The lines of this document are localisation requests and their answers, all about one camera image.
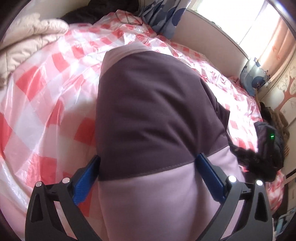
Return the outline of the lilac and purple jacket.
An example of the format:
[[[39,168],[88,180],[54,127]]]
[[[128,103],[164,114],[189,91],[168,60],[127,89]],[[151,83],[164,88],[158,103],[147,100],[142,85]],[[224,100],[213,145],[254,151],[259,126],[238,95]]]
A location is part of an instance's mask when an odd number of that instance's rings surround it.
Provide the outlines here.
[[[110,240],[196,240],[219,208],[199,153],[243,181],[229,111],[185,63],[132,43],[103,59],[96,103],[99,201]]]

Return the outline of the wardrobe with tree decal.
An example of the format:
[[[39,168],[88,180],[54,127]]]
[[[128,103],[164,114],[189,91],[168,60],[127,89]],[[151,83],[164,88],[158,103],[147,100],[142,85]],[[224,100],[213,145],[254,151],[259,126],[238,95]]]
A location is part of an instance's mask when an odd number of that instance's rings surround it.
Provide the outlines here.
[[[295,56],[284,73],[262,98],[262,102],[273,110],[279,110],[291,125],[295,121]]]

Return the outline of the red checked plastic bed cover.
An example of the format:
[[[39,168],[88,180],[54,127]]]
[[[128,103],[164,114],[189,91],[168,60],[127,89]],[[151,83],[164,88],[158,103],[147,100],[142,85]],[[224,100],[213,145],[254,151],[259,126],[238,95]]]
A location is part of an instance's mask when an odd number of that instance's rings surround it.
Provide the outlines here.
[[[104,55],[135,41],[199,73],[230,111],[234,144],[257,150],[254,123],[261,115],[255,99],[204,55],[158,36],[124,11],[95,24],[71,25],[65,35],[21,64],[1,91],[1,211],[20,239],[25,237],[35,183],[72,176],[94,155],[95,102]]]

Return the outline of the pink curtain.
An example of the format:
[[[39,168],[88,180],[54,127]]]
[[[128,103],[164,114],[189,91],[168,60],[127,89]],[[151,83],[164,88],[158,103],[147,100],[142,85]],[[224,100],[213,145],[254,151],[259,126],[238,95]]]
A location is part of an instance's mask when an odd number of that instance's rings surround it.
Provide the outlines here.
[[[295,38],[284,20],[279,19],[269,42],[260,55],[260,67],[270,77],[280,70],[287,57],[294,51]]]

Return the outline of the black garment beside bed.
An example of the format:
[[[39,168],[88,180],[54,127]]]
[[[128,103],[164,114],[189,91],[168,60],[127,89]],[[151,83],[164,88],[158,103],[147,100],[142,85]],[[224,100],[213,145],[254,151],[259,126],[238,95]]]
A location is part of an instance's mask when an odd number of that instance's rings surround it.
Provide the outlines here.
[[[87,6],[70,11],[61,17],[68,24],[94,24],[105,15],[117,10],[135,13],[139,9],[138,0],[91,0]]]

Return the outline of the blue patterned pillow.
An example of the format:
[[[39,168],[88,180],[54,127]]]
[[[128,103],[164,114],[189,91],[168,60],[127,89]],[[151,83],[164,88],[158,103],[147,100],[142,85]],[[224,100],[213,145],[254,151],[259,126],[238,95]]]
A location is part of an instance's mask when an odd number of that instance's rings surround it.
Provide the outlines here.
[[[137,16],[149,25],[154,32],[167,39],[174,36],[176,27],[184,12],[190,5],[190,0],[154,0],[138,1]]]

